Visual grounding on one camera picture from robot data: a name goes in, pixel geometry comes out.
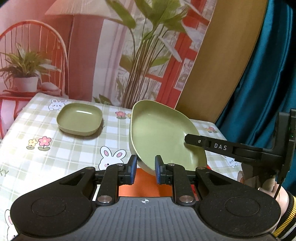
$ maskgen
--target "white flower pot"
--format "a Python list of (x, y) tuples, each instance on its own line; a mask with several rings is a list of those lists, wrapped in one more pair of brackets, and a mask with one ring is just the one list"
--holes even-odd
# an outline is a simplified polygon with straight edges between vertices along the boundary
[(36, 92), (38, 77), (13, 78), (13, 83), (19, 92)]

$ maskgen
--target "plaid tablecloth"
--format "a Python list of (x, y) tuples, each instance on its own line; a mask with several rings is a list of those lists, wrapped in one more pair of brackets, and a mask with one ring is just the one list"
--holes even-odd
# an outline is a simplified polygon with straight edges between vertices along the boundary
[[(103, 112), (98, 133), (77, 137), (62, 133), (56, 117), (65, 104), (93, 104)], [(7, 240), (8, 228), (13, 230), (5, 211), (19, 196), (53, 182), (87, 166), (98, 165), (105, 147), (114, 155), (121, 150), (126, 163), (130, 157), (128, 131), (131, 110), (75, 100), (55, 99), (37, 94), (19, 114), (0, 143), (0, 240)], [(192, 120), (200, 135), (225, 139), (210, 122)], [(236, 179), (240, 164), (206, 151), (208, 165), (215, 171)]]

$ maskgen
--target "chair backrest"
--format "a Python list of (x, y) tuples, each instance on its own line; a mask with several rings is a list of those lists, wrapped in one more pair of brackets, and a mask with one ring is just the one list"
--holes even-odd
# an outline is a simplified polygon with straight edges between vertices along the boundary
[[(68, 59), (65, 43), (60, 34), (50, 25), (37, 21), (26, 20), (10, 26), (0, 35), (0, 52), (17, 53), (16, 43), (27, 51), (40, 51), (44, 57), (52, 61), (52, 65), (62, 72), (50, 71), (50, 76), (43, 75), (42, 82), (51, 82), (65, 94), (65, 83), (68, 82)], [(0, 54), (0, 67), (7, 65), (6, 56)], [(13, 88), (12, 79), (5, 81), (6, 88)]]

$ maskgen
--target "striped cuff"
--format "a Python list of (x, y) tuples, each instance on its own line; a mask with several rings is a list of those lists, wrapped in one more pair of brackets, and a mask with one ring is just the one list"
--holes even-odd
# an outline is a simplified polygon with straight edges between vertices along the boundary
[(289, 205), (274, 231), (274, 236), (283, 241), (292, 241), (296, 236), (296, 198), (289, 192)]

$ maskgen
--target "teal curtain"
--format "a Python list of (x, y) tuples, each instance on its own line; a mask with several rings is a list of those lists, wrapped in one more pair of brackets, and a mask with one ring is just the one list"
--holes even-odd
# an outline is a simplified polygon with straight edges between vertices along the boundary
[[(270, 148), (278, 112), (296, 108), (293, 20), (289, 5), (282, 0), (269, 0), (252, 57), (216, 122), (227, 140)], [(296, 160), (284, 187), (291, 189), (295, 180)]]

